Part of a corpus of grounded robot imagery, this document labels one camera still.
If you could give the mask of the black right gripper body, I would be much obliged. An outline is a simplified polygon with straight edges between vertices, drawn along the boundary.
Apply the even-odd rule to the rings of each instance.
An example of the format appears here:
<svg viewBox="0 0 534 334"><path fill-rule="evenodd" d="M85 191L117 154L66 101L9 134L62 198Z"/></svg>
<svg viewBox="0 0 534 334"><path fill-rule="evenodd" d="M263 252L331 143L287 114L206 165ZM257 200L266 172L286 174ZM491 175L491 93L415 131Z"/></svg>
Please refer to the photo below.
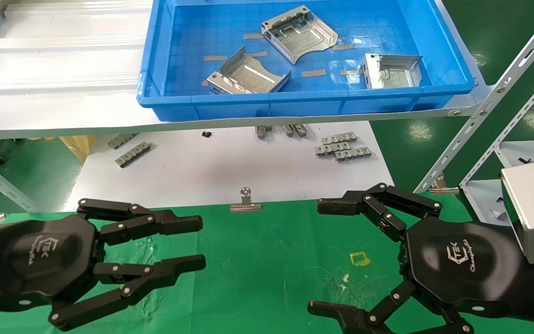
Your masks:
<svg viewBox="0 0 534 334"><path fill-rule="evenodd" d="M523 262L511 228L428 217L405 232L407 276L416 299L434 313L455 309L506 317L509 289Z"/></svg>

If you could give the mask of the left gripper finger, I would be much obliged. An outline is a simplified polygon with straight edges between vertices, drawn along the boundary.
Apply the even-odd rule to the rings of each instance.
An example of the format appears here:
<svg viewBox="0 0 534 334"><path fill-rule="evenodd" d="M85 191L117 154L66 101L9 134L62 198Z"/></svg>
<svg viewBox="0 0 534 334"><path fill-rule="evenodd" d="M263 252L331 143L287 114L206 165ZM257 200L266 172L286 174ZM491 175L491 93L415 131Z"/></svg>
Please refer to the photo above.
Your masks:
<svg viewBox="0 0 534 334"><path fill-rule="evenodd" d="M77 214L85 220L102 220L98 235L108 245L159 235L177 235L197 232L203 228L199 215L178 217L174 211L165 209L151 211L139 204L108 201L103 199L81 199Z"/></svg>
<svg viewBox="0 0 534 334"><path fill-rule="evenodd" d="M95 279L120 288L87 298L82 302L53 308L49 322L61 331L70 331L135 306L153 290L173 287L181 274L206 268L203 255L165 259L152 265L98 263Z"/></svg>

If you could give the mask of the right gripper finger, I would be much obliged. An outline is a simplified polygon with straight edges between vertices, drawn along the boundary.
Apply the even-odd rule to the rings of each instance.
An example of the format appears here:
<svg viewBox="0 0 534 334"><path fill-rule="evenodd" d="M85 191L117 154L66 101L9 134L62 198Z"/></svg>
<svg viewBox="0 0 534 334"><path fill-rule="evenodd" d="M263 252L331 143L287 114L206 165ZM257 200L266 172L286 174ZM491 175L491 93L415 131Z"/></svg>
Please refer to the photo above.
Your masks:
<svg viewBox="0 0 534 334"><path fill-rule="evenodd" d="M413 217L439 217L442 205L422 195L379 183L365 191L347 191L341 198L318 199L319 214L364 215L394 242L401 242L407 225L390 209Z"/></svg>
<svg viewBox="0 0 534 334"><path fill-rule="evenodd" d="M307 311L311 315L336 320L344 334L392 334L385 321L417 292L417 286L405 280L390 292L375 308L366 311L345 304L311 301ZM474 329L455 309L439 311L445 325L417 331L417 334L473 334Z"/></svg>

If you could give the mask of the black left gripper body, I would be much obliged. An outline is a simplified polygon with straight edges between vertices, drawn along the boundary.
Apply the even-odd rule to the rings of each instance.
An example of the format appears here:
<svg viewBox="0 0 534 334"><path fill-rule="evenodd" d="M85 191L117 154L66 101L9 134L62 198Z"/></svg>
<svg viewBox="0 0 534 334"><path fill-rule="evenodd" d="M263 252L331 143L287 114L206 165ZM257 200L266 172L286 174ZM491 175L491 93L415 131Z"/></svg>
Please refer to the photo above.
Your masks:
<svg viewBox="0 0 534 334"><path fill-rule="evenodd" d="M66 306L97 284L105 251L97 228L76 214L0 225L0 312Z"/></svg>

